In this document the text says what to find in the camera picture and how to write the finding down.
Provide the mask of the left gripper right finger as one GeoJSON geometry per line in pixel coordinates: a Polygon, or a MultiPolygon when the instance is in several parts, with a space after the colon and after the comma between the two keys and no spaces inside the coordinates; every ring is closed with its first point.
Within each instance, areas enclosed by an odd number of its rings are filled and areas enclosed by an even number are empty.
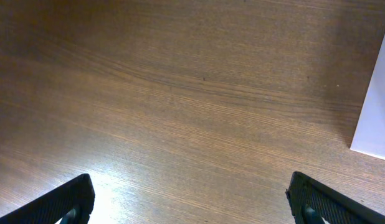
{"type": "Polygon", "coordinates": [[[286,196],[296,223],[385,224],[385,216],[295,171],[286,196]]]}

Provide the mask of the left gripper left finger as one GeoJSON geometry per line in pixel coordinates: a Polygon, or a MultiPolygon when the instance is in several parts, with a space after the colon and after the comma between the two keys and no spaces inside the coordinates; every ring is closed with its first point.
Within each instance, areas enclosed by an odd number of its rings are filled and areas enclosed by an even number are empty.
{"type": "Polygon", "coordinates": [[[81,174],[0,218],[0,223],[75,223],[90,219],[95,192],[89,174],[81,174]]]}

